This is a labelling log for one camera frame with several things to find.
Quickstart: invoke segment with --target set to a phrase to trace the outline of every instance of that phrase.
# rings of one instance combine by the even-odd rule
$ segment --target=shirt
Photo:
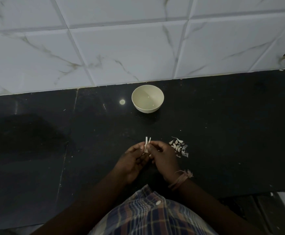
[[[89,234],[217,235],[192,210],[152,192],[148,185],[112,209]]]

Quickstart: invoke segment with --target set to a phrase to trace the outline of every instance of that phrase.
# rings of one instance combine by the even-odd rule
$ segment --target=white bowl
[[[164,94],[160,88],[153,85],[137,87],[132,93],[132,102],[137,110],[152,113],[160,108],[164,101]]]

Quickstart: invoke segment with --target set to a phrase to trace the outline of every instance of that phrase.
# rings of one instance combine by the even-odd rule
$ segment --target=bracelet
[[[186,172],[186,171],[182,171],[182,170],[179,170],[179,171],[176,171],[176,172],[180,172],[180,171],[181,171],[183,174],[181,174],[181,175],[179,176],[179,178],[177,178],[177,180],[176,180],[174,183],[172,183],[171,185],[168,186],[169,188],[173,187],[173,188],[172,188],[172,191],[174,191],[174,190],[176,190],[177,188],[179,188],[180,185],[181,185],[184,181],[186,181],[187,178],[193,177],[193,174],[190,172],[190,170],[187,170],[187,172]]]

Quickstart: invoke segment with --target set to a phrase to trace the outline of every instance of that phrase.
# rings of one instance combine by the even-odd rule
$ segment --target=person's left arm
[[[119,159],[113,170],[95,185],[87,196],[46,222],[38,234],[87,234],[112,209],[124,187],[132,183],[149,160],[143,154],[144,142],[130,147]]]

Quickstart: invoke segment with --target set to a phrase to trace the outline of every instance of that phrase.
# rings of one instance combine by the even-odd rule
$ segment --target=person's right arm
[[[160,141],[151,141],[147,144],[147,149],[164,179],[169,184],[174,183],[181,175],[176,173],[180,168],[174,149]],[[180,185],[177,192],[184,205],[197,213],[219,234],[264,234],[189,179]]]

